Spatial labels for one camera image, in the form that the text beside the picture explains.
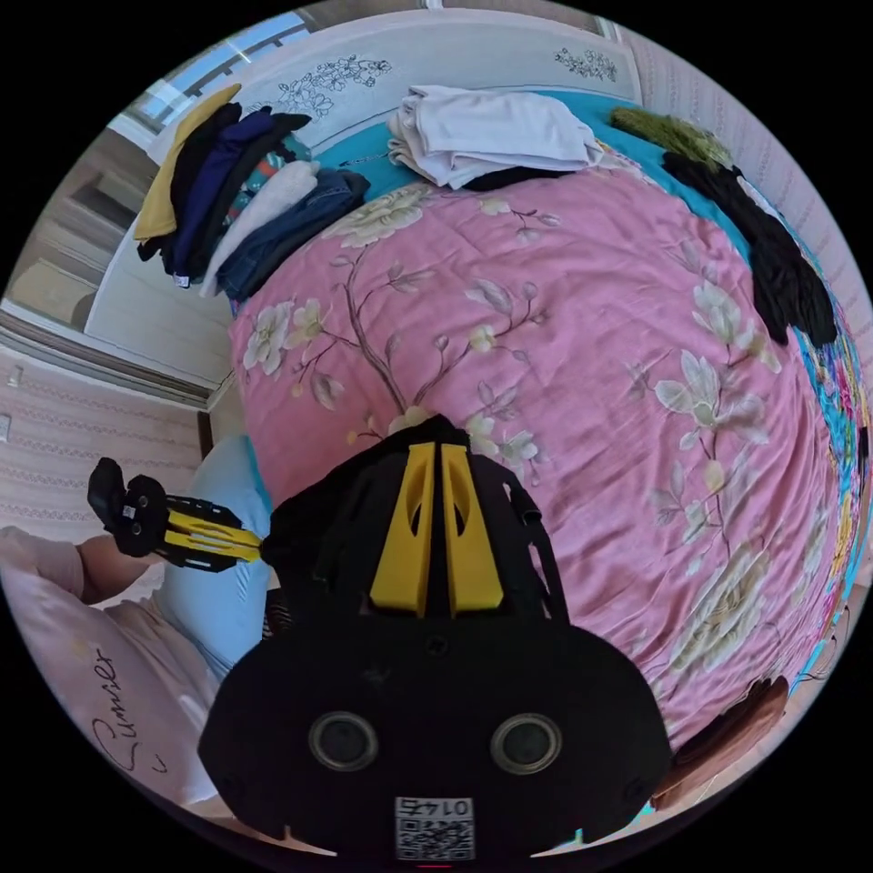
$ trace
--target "camera lens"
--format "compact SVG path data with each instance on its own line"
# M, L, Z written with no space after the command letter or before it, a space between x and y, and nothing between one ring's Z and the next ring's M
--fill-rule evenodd
M555 722L534 713L508 718L491 738L491 757L516 776L539 773L560 751L561 732Z
M309 731L309 748L319 763L332 770L352 772L376 758L376 732L351 712L329 712Z

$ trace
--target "yellow plastic part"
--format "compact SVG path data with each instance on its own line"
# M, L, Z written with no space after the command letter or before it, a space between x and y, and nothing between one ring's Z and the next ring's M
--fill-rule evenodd
M497 609L503 601L503 587L463 446L442 446L442 473L452 617L459 612ZM456 508L463 522L460 534Z
M235 557L240 561L257 561L261 557L261 540L250 530L215 525L203 518L170 510L164 542L169 546L192 548L198 552Z
M409 447L400 494L370 588L376 607L414 612L419 618L425 615L427 602L436 451L433 443ZM418 527L413 533L416 512Z

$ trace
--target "black handle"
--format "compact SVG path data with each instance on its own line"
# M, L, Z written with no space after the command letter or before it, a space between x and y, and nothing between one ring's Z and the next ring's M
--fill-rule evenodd
M88 478L88 505L110 534L121 521L125 494L121 467L111 457L101 457Z

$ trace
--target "qr code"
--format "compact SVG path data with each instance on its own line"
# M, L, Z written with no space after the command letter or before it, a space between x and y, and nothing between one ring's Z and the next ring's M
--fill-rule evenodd
M398 860L472 860L476 856L475 837L469 800L397 799Z
M404 861L460 861L473 858L472 821L397 822L397 857Z

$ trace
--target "yellow shirt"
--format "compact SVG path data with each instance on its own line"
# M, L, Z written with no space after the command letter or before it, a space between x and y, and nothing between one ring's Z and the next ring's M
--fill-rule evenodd
M198 103L178 124L176 137L166 160L157 171L155 181L145 195L143 208L139 212L136 221L134 239L141 241L151 239L153 236L163 236L176 230L176 213L170 202L170 183L173 181L173 173L176 171L176 160L186 139L202 125L207 118L211 117L221 106L230 102L241 85L230 85L221 91Z

